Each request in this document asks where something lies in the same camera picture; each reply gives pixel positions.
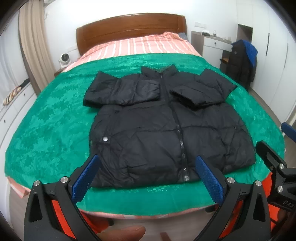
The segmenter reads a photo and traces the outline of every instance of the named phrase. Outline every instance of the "hand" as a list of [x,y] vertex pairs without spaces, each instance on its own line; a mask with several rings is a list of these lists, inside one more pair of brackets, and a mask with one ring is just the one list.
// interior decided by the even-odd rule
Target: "hand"
[[145,234],[145,227],[130,226],[97,234],[102,241],[139,241]]

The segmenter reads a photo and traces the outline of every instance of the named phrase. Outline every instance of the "headboard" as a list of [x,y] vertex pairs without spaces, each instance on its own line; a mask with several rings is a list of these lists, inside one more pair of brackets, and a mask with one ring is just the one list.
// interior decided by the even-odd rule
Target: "headboard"
[[76,29],[80,55],[98,44],[164,32],[186,33],[184,16],[168,13],[139,13],[106,18]]

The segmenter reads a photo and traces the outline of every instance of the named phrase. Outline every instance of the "jacket collar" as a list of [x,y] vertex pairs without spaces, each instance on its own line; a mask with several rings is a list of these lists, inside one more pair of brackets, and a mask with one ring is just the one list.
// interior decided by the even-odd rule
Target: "jacket collar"
[[143,75],[147,77],[159,78],[160,74],[162,74],[165,77],[173,76],[175,73],[178,72],[178,70],[175,65],[167,66],[160,69],[151,69],[151,68],[142,66],[141,72]]

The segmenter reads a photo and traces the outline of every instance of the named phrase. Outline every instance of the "dresser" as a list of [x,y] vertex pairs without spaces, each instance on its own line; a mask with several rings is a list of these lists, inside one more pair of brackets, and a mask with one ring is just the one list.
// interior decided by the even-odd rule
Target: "dresser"
[[231,52],[229,41],[214,36],[204,36],[191,31],[191,45],[211,65],[220,68],[223,51]]
[[0,111],[0,210],[9,224],[10,184],[4,173],[5,152],[13,134],[36,98],[37,96],[29,83],[17,94],[9,105],[4,106]]

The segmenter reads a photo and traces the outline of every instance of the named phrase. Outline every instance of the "green bedspread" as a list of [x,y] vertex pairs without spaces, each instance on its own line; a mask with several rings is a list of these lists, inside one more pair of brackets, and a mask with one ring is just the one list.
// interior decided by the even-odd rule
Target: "green bedspread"
[[[203,58],[186,54],[114,57],[85,63],[61,73],[42,91],[15,132],[6,151],[5,174],[28,188],[37,179],[51,183],[69,176],[89,156],[88,135],[98,109],[84,107],[82,101],[98,70],[121,77],[139,73],[141,66],[162,68],[171,64],[179,71],[201,74],[208,68],[223,75]],[[264,140],[281,157],[284,156],[280,130],[244,88],[238,86],[226,102],[245,122],[254,145]],[[265,179],[268,172],[256,156],[256,164],[226,176],[232,176],[238,182],[252,183]],[[203,183],[195,182],[128,190],[91,188],[78,207],[94,212],[158,215],[212,203]]]

